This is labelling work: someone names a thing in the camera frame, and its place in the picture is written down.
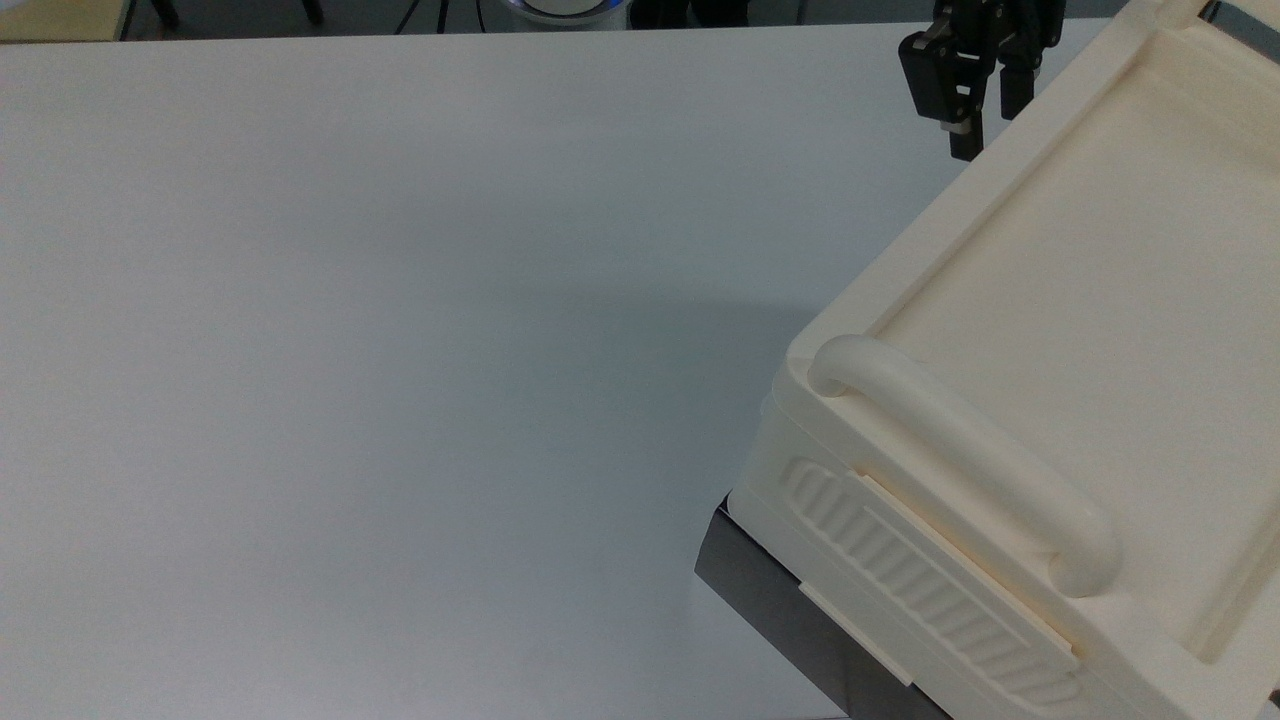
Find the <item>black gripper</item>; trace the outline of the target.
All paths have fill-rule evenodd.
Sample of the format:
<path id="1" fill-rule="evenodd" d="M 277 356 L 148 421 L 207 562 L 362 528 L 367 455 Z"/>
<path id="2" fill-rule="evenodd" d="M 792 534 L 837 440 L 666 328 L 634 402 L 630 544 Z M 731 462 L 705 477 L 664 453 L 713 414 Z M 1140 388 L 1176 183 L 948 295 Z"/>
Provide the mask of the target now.
<path id="1" fill-rule="evenodd" d="M 1014 120 L 1036 96 L 1044 49 L 1061 38 L 1064 1 L 933 1 L 932 15 L 945 24 L 905 37 L 899 60 L 916 114 L 948 135 L 951 158 L 973 161 L 986 147 L 989 68 L 970 51 L 995 42 L 1000 113 Z"/>

